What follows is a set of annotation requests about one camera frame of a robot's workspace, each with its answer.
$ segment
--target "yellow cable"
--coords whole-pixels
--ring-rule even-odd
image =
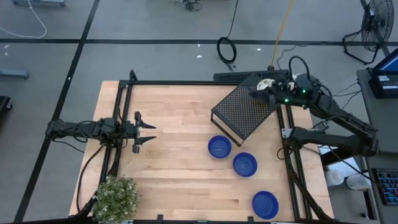
[[[280,37],[280,35],[282,33],[282,30],[284,29],[284,26],[285,26],[285,23],[286,23],[286,20],[287,20],[289,14],[290,14],[290,11],[293,8],[293,2],[294,2],[294,0],[290,0],[289,9],[287,10],[285,18],[284,18],[284,21],[283,21],[283,23],[282,23],[282,25],[281,25],[281,27],[279,29],[278,37],[276,38],[276,42],[275,42],[274,55],[272,56],[271,66],[273,66],[273,64],[274,64],[274,60],[275,60],[275,56],[276,56],[276,48],[278,46],[279,37]]]

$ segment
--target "desk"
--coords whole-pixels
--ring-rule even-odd
[[[117,88],[118,82],[103,82],[94,120],[112,116]],[[233,145],[226,159],[212,158],[208,152],[210,138],[222,134],[210,121],[210,110],[234,88],[134,85],[128,119],[134,120],[134,112],[140,111],[144,122],[157,127],[141,129],[142,136],[157,138],[146,142],[139,154],[132,153],[132,141],[129,141],[121,156],[119,176],[134,178],[142,194],[136,219],[154,220],[158,214],[163,214],[165,220],[247,221],[248,216],[253,216],[255,221],[264,221],[253,212],[251,201],[256,192],[267,190],[279,201],[279,212],[274,220],[294,220],[285,162],[276,157],[277,150],[282,147],[276,113],[271,114],[241,147]],[[312,127],[308,111],[294,108],[293,114],[297,126]],[[82,166],[98,148],[98,141],[88,142]],[[249,152],[257,159],[258,170],[250,178],[240,177],[233,170],[232,160],[239,152]],[[82,203],[87,202],[98,187],[103,156],[104,150],[84,173]],[[305,150],[301,157],[307,189],[332,217],[320,157]],[[76,213],[75,198],[70,214]]]
[[[397,122],[398,99],[376,99],[368,84],[368,81],[371,79],[369,72],[367,70],[358,70],[356,74],[359,85],[361,86],[369,122],[379,129],[378,134],[385,132],[387,134],[388,132],[396,133],[397,127],[394,125],[394,122]],[[395,138],[379,138],[379,146],[397,147],[397,141]],[[365,159],[368,170],[372,168],[398,169],[398,153],[379,152],[377,155]],[[384,206],[377,187],[372,184],[372,188],[381,223],[396,223],[398,206]]]

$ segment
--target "blue bowl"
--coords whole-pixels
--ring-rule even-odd
[[[242,177],[250,177],[257,171],[257,161],[249,153],[242,152],[234,158],[234,170]]]
[[[214,136],[209,141],[209,152],[217,159],[227,157],[231,153],[232,145],[228,138],[224,136]]]
[[[278,214],[279,204],[276,197],[267,191],[260,191],[253,197],[253,209],[263,219],[274,218]]]

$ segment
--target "monitor screen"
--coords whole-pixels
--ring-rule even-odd
[[[386,72],[398,72],[398,55],[390,59],[387,63],[380,67],[380,70]]]

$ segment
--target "coiled black cable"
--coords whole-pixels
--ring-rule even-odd
[[[217,41],[217,52],[218,52],[218,56],[220,57],[221,61],[223,61],[223,62],[228,66],[228,68],[229,68],[231,71],[233,71],[233,69],[231,68],[231,64],[234,63],[234,61],[235,61],[235,59],[236,59],[236,55],[237,55],[238,52],[236,51],[236,47],[235,47],[234,43],[232,43],[232,41],[229,40],[228,37],[231,35],[232,27],[234,26],[235,15],[236,15],[236,9],[238,8],[238,2],[239,2],[239,0],[236,0],[234,16],[233,16],[233,18],[232,18],[231,28],[229,29],[228,35],[227,35],[226,37],[220,38],[220,39]],[[221,53],[220,44],[221,44],[221,42],[224,41],[224,40],[231,46],[232,51],[233,51],[233,53],[234,53],[234,56],[233,56],[233,58],[232,58],[231,60],[228,60],[227,58],[225,58],[225,57],[223,56],[223,54]]]

